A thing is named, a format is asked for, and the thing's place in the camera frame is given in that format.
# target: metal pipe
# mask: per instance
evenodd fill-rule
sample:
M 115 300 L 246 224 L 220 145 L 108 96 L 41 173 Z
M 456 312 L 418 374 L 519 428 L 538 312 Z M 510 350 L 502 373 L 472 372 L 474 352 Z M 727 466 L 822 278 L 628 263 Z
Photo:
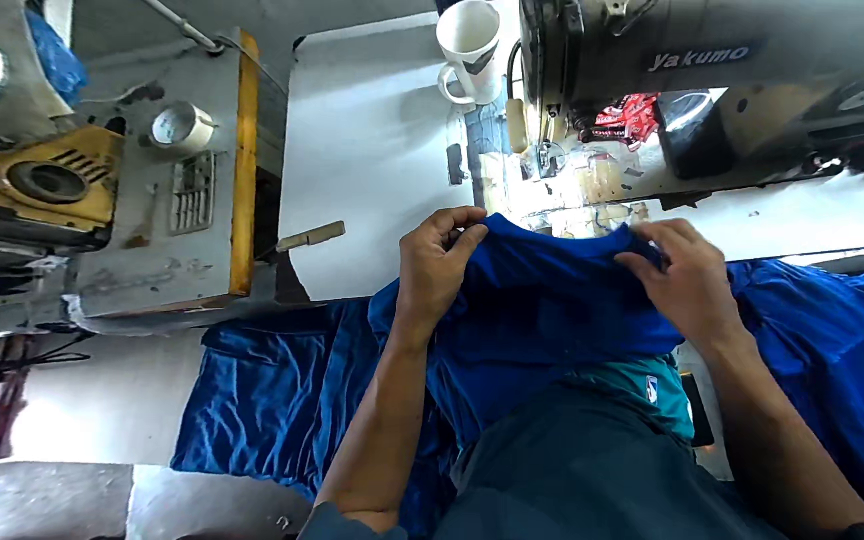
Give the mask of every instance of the metal pipe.
M 162 4 L 162 2 L 160 2 L 159 0 L 142 1 L 148 4 L 149 7 L 151 7 L 153 10 L 156 10 L 163 18 L 169 19 L 169 22 L 177 26 L 178 30 L 181 30 L 183 36 L 185 36 L 189 40 L 192 40 L 195 43 L 198 43 L 206 51 L 210 53 L 221 53 L 225 49 L 224 46 L 209 39 L 201 31 L 196 30 L 194 26 L 189 24 L 189 21 L 180 17 L 168 6 Z

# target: white mug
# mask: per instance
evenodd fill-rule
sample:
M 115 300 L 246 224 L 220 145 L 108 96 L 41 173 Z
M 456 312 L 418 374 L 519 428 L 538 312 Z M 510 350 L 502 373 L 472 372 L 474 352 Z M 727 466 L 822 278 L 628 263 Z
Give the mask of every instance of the white mug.
M 502 70 L 494 56 L 498 49 L 499 15 L 484 0 L 463 0 L 438 19 L 436 38 L 448 63 L 438 72 L 438 89 L 459 105 L 488 105 L 502 93 Z M 465 97 L 449 92 L 455 73 Z

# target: shiny blue fabric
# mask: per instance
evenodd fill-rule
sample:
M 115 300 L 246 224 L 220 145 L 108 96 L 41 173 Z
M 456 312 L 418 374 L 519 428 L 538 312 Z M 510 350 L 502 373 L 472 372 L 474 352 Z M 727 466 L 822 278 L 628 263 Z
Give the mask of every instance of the shiny blue fabric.
M 378 364 L 368 300 L 215 325 L 171 467 L 271 480 L 310 502 Z M 426 406 L 401 523 L 428 536 L 455 499 L 455 437 Z
M 461 448 L 576 366 L 654 358 L 682 343 L 642 284 L 613 261 L 626 251 L 659 260 L 629 227 L 569 240 L 518 227 L 501 214 L 485 224 L 488 236 L 469 260 L 428 355 L 426 386 Z M 396 280 L 368 308 L 382 344 L 398 295 Z
M 774 260 L 728 270 L 778 385 L 864 499 L 864 276 Z

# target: hand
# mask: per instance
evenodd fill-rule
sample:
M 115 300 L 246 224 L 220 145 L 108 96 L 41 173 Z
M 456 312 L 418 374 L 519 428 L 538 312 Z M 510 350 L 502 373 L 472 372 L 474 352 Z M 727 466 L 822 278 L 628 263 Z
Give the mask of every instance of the hand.
M 658 245 L 667 260 L 664 271 L 637 253 L 620 253 L 615 261 L 642 282 L 658 311 L 686 339 L 703 346 L 745 332 L 722 251 L 685 219 L 647 223 L 633 230 Z
M 475 206 L 443 209 L 402 237 L 395 322 L 403 330 L 431 338 L 459 294 L 469 258 L 489 233 L 476 225 L 485 217 L 486 210 Z

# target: blue plastic bag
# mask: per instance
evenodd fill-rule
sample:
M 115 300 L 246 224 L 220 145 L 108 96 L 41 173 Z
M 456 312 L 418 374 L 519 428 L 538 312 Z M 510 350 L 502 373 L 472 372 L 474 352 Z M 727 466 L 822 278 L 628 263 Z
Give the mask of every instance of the blue plastic bag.
M 29 22 L 35 53 L 42 64 L 45 79 L 69 106 L 79 103 L 79 91 L 89 84 L 86 67 L 41 15 L 26 9 L 25 19 Z

